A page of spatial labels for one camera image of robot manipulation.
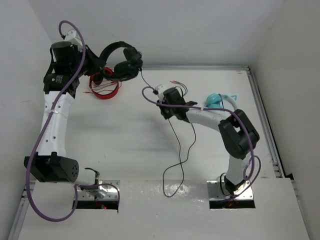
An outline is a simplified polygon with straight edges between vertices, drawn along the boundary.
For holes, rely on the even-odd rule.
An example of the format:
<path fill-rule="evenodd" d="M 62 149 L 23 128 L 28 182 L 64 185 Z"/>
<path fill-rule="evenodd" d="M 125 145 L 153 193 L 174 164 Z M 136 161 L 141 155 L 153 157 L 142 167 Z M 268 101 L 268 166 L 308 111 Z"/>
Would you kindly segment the black over-ear headphones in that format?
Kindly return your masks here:
<path fill-rule="evenodd" d="M 138 76 L 139 71 L 143 67 L 142 53 L 137 51 L 135 47 L 124 42 L 117 41 L 105 47 L 99 58 L 107 62 L 109 56 L 117 49 L 123 48 L 123 54 L 126 61 L 120 62 L 114 66 L 113 74 L 107 73 L 103 68 L 100 74 L 108 80 L 115 82 L 125 82 L 134 79 Z"/>

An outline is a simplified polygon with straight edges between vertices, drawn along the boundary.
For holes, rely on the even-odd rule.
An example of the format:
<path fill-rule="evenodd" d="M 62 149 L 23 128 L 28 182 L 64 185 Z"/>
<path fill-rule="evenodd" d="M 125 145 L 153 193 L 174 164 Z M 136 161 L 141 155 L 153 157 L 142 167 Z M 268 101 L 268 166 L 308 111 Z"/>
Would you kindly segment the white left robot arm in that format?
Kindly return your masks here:
<path fill-rule="evenodd" d="M 69 112 L 76 98 L 79 78 L 99 69 L 99 59 L 87 45 L 60 41 L 51 45 L 51 62 L 43 78 L 44 112 L 41 132 L 30 156 L 25 157 L 26 179 L 42 183 L 91 186 L 97 172 L 83 168 L 66 154 Z"/>

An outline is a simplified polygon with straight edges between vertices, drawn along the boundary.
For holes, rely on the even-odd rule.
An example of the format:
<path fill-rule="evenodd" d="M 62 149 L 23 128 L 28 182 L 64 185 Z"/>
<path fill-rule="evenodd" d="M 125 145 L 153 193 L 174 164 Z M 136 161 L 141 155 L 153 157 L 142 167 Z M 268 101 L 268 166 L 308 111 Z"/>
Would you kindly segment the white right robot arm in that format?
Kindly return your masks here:
<path fill-rule="evenodd" d="M 158 85 L 153 92 L 158 96 L 156 104 L 166 120 L 176 117 L 220 133 L 229 154 L 225 189 L 233 195 L 253 174 L 254 149 L 260 140 L 246 113 L 238 108 L 235 99 L 227 95 L 216 95 L 212 101 L 206 102 L 205 107 L 200 107 L 195 101 L 185 101 L 174 87 Z"/>

